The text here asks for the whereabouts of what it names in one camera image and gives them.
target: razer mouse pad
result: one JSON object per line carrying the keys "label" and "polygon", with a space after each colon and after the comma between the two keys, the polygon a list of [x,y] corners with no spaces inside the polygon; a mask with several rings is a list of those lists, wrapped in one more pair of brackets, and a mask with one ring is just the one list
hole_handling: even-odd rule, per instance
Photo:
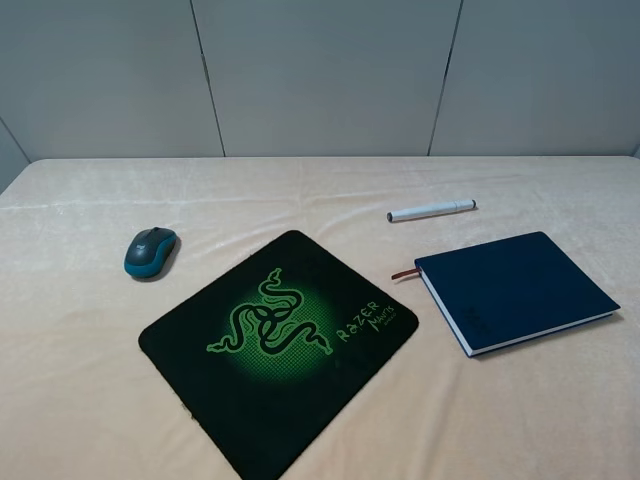
{"label": "razer mouse pad", "polygon": [[410,310],[290,231],[139,343],[240,477],[274,480],[417,326]]}

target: green razer logo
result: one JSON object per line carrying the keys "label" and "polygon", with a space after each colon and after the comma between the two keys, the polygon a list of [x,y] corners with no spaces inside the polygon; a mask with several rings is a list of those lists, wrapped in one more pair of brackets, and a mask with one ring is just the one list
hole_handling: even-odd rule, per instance
{"label": "green razer logo", "polygon": [[249,341],[259,342],[260,350],[269,356],[287,351],[298,337],[307,345],[320,348],[331,355],[333,350],[325,336],[318,332],[313,320],[303,322],[291,319],[293,313],[304,304],[299,290],[280,289],[281,268],[273,270],[258,286],[260,303],[243,303],[229,316],[231,335],[225,335],[217,343],[207,345],[207,352],[238,353]]}

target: hardcover notebook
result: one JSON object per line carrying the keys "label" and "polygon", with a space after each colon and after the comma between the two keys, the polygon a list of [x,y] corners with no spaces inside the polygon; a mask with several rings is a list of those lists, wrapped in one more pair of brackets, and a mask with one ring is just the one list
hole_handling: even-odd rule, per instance
{"label": "hardcover notebook", "polygon": [[470,357],[620,308],[542,232],[418,258],[415,264]]}
{"label": "hardcover notebook", "polygon": [[142,350],[244,480],[273,480],[418,326],[300,232],[147,327]]}

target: pen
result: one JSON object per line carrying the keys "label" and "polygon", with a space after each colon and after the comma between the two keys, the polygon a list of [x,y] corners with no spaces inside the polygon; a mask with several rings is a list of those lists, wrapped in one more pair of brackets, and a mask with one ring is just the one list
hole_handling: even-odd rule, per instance
{"label": "pen", "polygon": [[414,218],[433,217],[447,213],[464,212],[476,208],[475,200],[460,200],[458,202],[436,203],[422,207],[406,208],[387,213],[387,220],[391,223],[413,220]]}

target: wireless mouse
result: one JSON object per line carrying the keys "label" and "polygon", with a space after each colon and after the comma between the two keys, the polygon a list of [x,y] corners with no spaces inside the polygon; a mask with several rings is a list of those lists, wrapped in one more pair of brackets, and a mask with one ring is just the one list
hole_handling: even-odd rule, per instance
{"label": "wireless mouse", "polygon": [[176,232],[154,227],[137,234],[124,257],[124,269],[132,277],[149,278],[160,273],[173,250]]}

